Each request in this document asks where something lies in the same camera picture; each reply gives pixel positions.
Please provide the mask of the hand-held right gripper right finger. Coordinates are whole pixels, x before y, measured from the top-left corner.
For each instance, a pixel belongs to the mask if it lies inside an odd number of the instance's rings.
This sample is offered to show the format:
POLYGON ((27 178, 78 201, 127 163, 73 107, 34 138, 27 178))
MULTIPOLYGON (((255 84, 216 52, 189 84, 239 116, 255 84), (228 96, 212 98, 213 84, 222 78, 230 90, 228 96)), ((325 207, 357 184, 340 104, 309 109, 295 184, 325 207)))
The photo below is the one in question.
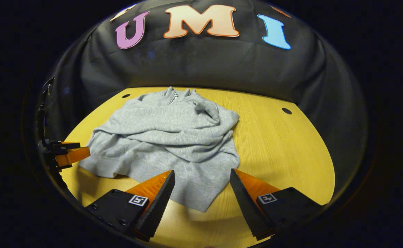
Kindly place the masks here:
POLYGON ((296 231, 323 209, 294 187, 278 189, 236 168, 230 171, 230 185, 257 240, 296 231))

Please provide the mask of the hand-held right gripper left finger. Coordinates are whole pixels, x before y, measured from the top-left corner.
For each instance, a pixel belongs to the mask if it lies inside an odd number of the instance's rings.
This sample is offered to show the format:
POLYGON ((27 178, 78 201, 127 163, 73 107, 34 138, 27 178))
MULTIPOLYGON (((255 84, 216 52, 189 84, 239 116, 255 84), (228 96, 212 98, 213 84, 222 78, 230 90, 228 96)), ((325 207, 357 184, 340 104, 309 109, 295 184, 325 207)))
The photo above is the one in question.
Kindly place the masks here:
POLYGON ((174 186, 175 172, 165 171, 129 190, 112 189, 85 209, 118 232, 148 242, 162 220, 174 186))

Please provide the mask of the grey zip-neck sweatshirt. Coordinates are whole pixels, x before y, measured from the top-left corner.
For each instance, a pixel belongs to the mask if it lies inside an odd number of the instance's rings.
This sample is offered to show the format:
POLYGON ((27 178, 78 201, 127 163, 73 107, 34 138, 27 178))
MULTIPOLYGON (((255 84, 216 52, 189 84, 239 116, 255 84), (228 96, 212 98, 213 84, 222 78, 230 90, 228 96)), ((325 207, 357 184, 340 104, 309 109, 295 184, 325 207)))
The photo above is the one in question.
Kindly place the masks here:
POLYGON ((195 90, 141 95, 95 128, 90 157, 79 166, 96 176, 128 176, 137 182, 175 172, 171 200, 206 212, 240 164, 233 141, 239 114, 195 90))

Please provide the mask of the black backdrop cloth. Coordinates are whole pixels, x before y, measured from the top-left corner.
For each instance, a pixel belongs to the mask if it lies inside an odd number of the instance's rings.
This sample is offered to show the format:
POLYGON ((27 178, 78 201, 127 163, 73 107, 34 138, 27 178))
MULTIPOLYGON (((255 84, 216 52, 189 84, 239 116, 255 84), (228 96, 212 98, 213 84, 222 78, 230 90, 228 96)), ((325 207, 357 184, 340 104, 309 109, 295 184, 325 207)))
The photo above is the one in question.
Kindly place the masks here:
POLYGON ((369 136, 365 98, 337 50, 296 16, 260 0, 145 0, 85 31, 58 58, 47 82, 46 135, 63 140, 122 90, 195 86, 273 97, 296 104, 323 138, 335 167, 335 193, 351 183, 369 136), (236 8, 238 37, 190 31, 164 38, 172 7, 236 8))

